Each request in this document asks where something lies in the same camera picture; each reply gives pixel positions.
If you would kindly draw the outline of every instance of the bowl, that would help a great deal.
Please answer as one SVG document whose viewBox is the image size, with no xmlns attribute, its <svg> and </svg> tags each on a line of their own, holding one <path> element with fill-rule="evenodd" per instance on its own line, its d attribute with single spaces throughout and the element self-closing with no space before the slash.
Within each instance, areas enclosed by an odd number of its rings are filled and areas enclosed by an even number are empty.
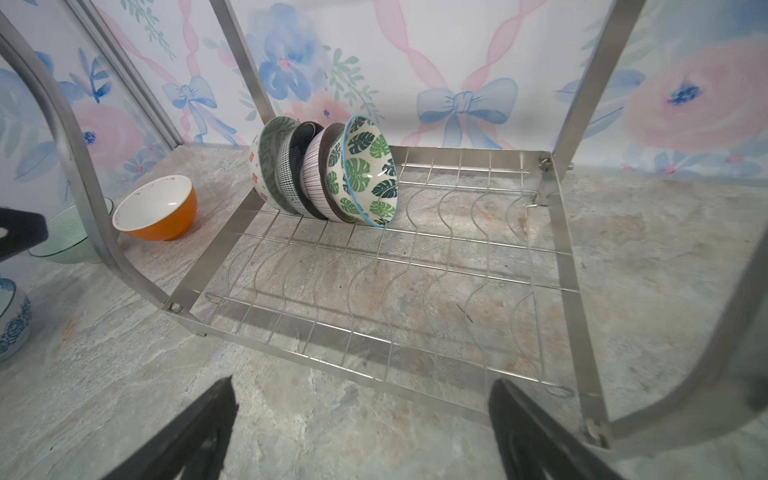
<svg viewBox="0 0 768 480">
<path fill-rule="evenodd" d="M 29 338 L 32 306 L 13 280 L 0 278 L 0 362 L 16 353 Z"/>
<path fill-rule="evenodd" d="M 175 240 L 192 227 L 197 194 L 192 180 L 169 175 L 139 187 L 112 215 L 112 225 L 142 240 Z"/>
<path fill-rule="evenodd" d="M 313 121 L 305 121 L 286 137 L 277 155 L 277 187 L 288 200 L 294 210 L 302 215 L 308 215 L 321 220 L 328 220 L 312 205 L 308 196 L 302 191 L 301 167 L 304 154 L 317 132 L 323 127 Z"/>
<path fill-rule="evenodd" d="M 397 174 L 384 135 L 369 118 L 346 122 L 328 155 L 326 186 L 344 212 L 383 228 L 397 211 Z"/>
<path fill-rule="evenodd" d="M 354 223 L 355 218 L 345 214 L 331 198 L 326 182 L 328 153 L 339 136 L 344 132 L 344 124 L 331 124 L 315 135 L 304 154 L 304 165 L 301 168 L 301 186 L 304 194 L 310 198 L 329 220 L 336 222 Z"/>
<path fill-rule="evenodd" d="M 297 215 L 288 200 L 277 187 L 275 170 L 277 169 L 277 154 L 286 137 L 300 125 L 300 122 L 288 117 L 275 117 L 268 121 L 256 140 L 250 145 L 248 167 L 254 188 L 267 205 L 289 214 Z"/>
<path fill-rule="evenodd" d="M 111 214 L 114 203 L 104 198 Z M 101 263 L 74 205 L 46 222 L 48 239 L 29 249 L 29 254 L 53 263 Z"/>
</svg>

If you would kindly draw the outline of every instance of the dish rack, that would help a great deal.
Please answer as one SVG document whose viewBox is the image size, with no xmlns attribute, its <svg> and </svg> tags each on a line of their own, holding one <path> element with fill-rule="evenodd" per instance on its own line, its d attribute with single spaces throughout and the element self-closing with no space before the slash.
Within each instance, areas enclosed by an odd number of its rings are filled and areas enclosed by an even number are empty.
<svg viewBox="0 0 768 480">
<path fill-rule="evenodd" d="M 266 123 L 274 112 L 231 4 L 210 3 Z M 766 234 L 688 378 L 607 416 L 560 181 L 643 4 L 611 6 L 552 153 L 392 147 L 399 212 L 383 229 L 286 215 L 252 190 L 171 295 L 120 251 L 69 103 L 2 14 L 0 54 L 43 111 L 104 264 L 190 331 L 477 422 L 491 381 L 513 381 L 619 458 L 722 435 L 768 404 Z"/>
</svg>

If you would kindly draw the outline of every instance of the floral wallpaper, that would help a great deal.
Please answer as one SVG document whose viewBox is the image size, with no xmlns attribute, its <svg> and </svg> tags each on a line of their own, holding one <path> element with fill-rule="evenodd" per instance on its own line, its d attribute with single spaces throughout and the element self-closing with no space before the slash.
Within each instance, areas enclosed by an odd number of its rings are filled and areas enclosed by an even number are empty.
<svg viewBox="0 0 768 480">
<path fill-rule="evenodd" d="M 262 127 L 207 0 L 95 0 L 186 141 Z M 609 0 L 233 0 L 279 114 L 392 144 L 549 149 Z M 577 167 L 768 179 L 768 2 L 648 0 Z"/>
<path fill-rule="evenodd" d="M 58 81 L 83 131 L 104 195 L 117 199 L 168 148 L 122 84 L 104 69 L 57 2 L 2 0 L 0 9 Z M 37 102 L 0 59 L 0 204 L 52 217 L 72 205 L 56 146 Z"/>
</svg>

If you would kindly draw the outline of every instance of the blue bow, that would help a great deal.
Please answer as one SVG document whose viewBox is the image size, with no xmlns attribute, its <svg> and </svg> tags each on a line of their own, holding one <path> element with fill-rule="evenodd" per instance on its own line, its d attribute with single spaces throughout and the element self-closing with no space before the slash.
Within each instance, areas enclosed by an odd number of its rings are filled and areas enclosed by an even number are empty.
<svg viewBox="0 0 768 480">
<path fill-rule="evenodd" d="M 189 105 L 192 118 L 194 118 L 194 121 L 197 124 L 197 129 L 200 131 L 199 134 L 194 136 L 194 140 L 197 143 L 203 143 L 203 135 L 208 133 L 207 122 L 232 145 L 237 145 L 237 142 L 232 138 L 232 134 L 237 133 L 237 130 L 225 125 L 221 120 L 215 118 L 208 110 L 195 107 L 194 103 L 192 103 L 197 102 L 209 108 L 217 107 L 214 93 L 211 91 L 210 86 L 205 79 L 202 77 L 192 77 L 189 85 L 181 85 L 181 87 L 174 84 L 165 84 L 163 85 L 163 91 L 168 97 L 168 100 L 170 100 L 170 102 L 179 110 Z"/>
<path fill-rule="evenodd" d="M 462 126 L 459 114 L 466 114 L 467 134 L 473 147 L 501 148 L 488 138 L 477 125 L 475 118 L 500 125 L 509 119 L 518 85 L 511 78 L 497 78 L 476 92 L 463 91 L 453 94 L 448 88 L 433 88 L 416 97 L 416 111 L 419 120 L 425 124 L 436 124 L 446 117 L 443 147 L 459 147 L 462 144 Z"/>
</svg>

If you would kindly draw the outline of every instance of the orange bowl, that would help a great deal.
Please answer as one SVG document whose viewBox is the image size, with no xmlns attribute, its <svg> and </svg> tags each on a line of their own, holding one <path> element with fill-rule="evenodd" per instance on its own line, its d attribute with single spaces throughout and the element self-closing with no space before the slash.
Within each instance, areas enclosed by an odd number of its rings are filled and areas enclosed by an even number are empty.
<svg viewBox="0 0 768 480">
<path fill-rule="evenodd" d="M 142 240 L 175 240 L 197 214 L 197 194 L 184 175 L 158 178 L 128 195 L 112 215 L 112 225 Z"/>
</svg>

